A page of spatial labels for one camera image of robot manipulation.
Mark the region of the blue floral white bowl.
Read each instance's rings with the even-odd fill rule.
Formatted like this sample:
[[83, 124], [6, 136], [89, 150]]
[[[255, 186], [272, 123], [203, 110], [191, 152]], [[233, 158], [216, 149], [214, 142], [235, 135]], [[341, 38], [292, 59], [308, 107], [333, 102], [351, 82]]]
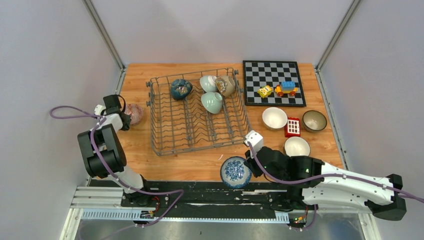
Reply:
[[244, 163], [245, 159], [240, 156], [232, 156], [223, 162], [220, 178], [227, 187], [241, 189], [250, 182], [252, 171]]

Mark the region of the cream beige bowl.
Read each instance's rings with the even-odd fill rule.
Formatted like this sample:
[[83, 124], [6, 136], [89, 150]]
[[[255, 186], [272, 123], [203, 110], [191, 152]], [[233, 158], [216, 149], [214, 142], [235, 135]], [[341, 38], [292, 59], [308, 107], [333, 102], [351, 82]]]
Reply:
[[262, 113], [262, 122], [268, 130], [277, 131], [286, 126], [288, 116], [278, 107], [268, 107]]

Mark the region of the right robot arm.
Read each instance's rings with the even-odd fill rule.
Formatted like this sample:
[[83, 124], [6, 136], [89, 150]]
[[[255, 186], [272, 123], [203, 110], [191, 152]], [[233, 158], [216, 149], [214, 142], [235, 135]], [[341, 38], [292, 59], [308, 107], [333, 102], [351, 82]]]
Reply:
[[407, 212], [406, 201], [396, 191], [403, 187], [400, 175], [365, 176], [314, 157], [287, 156], [266, 146], [256, 155], [247, 150], [245, 157], [244, 164], [254, 177], [266, 175], [284, 189], [270, 196], [271, 205], [279, 211], [342, 206], [370, 211], [388, 221], [400, 221]]

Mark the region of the blue zigzag pattern bowl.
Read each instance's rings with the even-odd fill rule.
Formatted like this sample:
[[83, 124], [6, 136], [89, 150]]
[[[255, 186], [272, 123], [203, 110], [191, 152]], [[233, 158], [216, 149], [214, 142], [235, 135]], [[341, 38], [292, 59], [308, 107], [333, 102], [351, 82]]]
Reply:
[[138, 125], [144, 116], [144, 110], [143, 108], [135, 103], [130, 103], [126, 106], [126, 109], [124, 111], [126, 115], [130, 116], [130, 125], [135, 126]]

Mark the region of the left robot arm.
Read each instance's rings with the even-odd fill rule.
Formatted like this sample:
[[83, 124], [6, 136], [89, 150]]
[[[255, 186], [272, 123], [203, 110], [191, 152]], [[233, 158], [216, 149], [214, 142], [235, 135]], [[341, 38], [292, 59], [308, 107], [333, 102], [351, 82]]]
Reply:
[[149, 206], [153, 193], [145, 188], [145, 180], [127, 166], [127, 158], [117, 136], [130, 129], [131, 117], [125, 113], [126, 101], [119, 94], [103, 98], [94, 110], [96, 126], [77, 135], [84, 167], [91, 177], [110, 179], [123, 188], [140, 206]]

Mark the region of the grey wire dish rack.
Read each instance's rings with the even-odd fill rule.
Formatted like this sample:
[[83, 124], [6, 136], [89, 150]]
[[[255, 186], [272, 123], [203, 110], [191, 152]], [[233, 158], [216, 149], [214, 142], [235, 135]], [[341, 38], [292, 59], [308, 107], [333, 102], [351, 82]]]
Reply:
[[[238, 70], [226, 67], [151, 78], [146, 83], [146, 105], [150, 108], [153, 151], [166, 156], [243, 144], [252, 128], [238, 74]], [[208, 112], [201, 103], [205, 91], [200, 79], [208, 75], [227, 75], [235, 81], [235, 91], [223, 98], [216, 114]], [[181, 79], [190, 82], [192, 90], [185, 98], [175, 100], [171, 95], [172, 82]]]

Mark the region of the dark blue white bowl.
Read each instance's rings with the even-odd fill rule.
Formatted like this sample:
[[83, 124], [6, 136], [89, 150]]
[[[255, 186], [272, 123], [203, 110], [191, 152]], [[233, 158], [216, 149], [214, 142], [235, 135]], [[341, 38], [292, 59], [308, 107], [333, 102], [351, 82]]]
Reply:
[[299, 136], [292, 136], [285, 141], [284, 152], [289, 157], [309, 156], [311, 153], [311, 148], [305, 139]]

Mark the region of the black striped bowl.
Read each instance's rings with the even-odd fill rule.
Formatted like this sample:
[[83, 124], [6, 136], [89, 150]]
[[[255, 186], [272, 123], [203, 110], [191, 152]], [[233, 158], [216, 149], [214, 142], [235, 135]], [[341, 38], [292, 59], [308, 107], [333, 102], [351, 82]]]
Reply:
[[317, 110], [308, 110], [302, 115], [302, 124], [308, 132], [317, 133], [327, 127], [328, 120], [323, 113]]

